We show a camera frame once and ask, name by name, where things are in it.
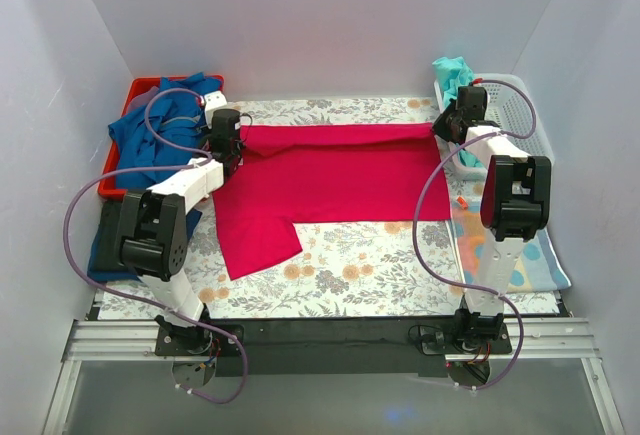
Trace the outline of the magenta t shirt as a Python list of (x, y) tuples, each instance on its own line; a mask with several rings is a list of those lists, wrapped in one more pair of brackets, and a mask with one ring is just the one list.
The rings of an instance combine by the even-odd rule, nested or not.
[(243, 163), (213, 194), (230, 279), (301, 253), (296, 225), (445, 221), (451, 209), (428, 123), (255, 126)]

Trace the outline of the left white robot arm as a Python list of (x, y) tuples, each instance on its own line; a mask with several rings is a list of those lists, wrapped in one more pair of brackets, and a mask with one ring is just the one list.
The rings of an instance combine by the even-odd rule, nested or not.
[(205, 353), (213, 341), (203, 324), (205, 306), (183, 269), (187, 249), (187, 214), (234, 174), (242, 159), (240, 111), (212, 112), (202, 147), (211, 159), (195, 158), (145, 191), (130, 190), (123, 198), (115, 237), (119, 262), (144, 283), (164, 314), (157, 322), (178, 332), (178, 342), (193, 355)]

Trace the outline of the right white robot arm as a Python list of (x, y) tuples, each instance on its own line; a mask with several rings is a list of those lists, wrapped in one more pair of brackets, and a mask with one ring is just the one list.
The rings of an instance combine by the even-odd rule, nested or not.
[(508, 339), (504, 325), (505, 293), (525, 244), (547, 225), (552, 163), (519, 149), (521, 135), (485, 118), (489, 94), (477, 78), (458, 88), (457, 97), (438, 116), (432, 130), (449, 145), (447, 160), (465, 150), (486, 168), (480, 218), (486, 229), (477, 276), (465, 286), (453, 317), (452, 338), (464, 352), (489, 348)]

